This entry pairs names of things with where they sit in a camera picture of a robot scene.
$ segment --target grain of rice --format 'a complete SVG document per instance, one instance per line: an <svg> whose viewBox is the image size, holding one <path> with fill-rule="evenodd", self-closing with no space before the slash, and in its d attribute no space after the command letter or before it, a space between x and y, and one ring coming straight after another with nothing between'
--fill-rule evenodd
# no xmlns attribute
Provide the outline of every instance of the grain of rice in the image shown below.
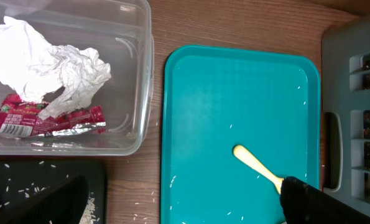
<svg viewBox="0 0 370 224"><path fill-rule="evenodd" d="M177 178L177 176L175 175L172 180L171 180L171 184L170 184L170 188L172 187L172 184L173 184L173 181L175 180L175 178Z"/></svg>
<svg viewBox="0 0 370 224"><path fill-rule="evenodd" d="M95 211L95 204L93 203L95 198L88 198L88 203L86 204L84 214L81 217L80 224L93 224L92 214Z"/></svg>

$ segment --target spoon handle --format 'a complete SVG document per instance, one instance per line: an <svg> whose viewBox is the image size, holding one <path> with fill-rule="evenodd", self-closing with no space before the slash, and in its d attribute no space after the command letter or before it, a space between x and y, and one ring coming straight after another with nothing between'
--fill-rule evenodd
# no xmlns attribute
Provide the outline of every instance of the spoon handle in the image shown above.
<svg viewBox="0 0 370 224"><path fill-rule="evenodd" d="M270 180L275 186L277 191L281 188L283 179L276 177L271 171L269 171L254 155L251 154L244 146L235 146L233 154L241 162L254 169L256 172L262 174L268 180Z"/></svg>

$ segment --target clear plastic container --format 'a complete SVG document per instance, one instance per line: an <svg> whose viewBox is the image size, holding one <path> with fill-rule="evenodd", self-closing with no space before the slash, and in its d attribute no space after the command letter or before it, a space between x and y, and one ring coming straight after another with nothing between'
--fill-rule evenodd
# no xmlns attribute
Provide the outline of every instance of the clear plastic container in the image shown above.
<svg viewBox="0 0 370 224"><path fill-rule="evenodd" d="M0 155L126 156L141 145L153 92L154 41L146 0L2 0L3 17L27 21L53 45L99 51L111 79L91 106L101 105L104 134L14 139L1 136ZM0 105L14 93L0 83Z"/></svg>

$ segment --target wood grain surface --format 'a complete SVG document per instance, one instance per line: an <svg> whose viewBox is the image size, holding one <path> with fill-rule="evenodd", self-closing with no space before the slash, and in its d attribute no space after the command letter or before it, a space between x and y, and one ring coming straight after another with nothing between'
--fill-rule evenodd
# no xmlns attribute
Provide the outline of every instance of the wood grain surface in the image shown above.
<svg viewBox="0 0 370 224"><path fill-rule="evenodd" d="M357 18L301 0L149 0L149 4L155 41L155 83L149 129L135 154L103 158L109 177L108 223L160 222L164 66L175 49L186 44L203 44L303 55L321 72L321 35L329 27ZM323 165L326 156L323 123L321 130Z"/></svg>

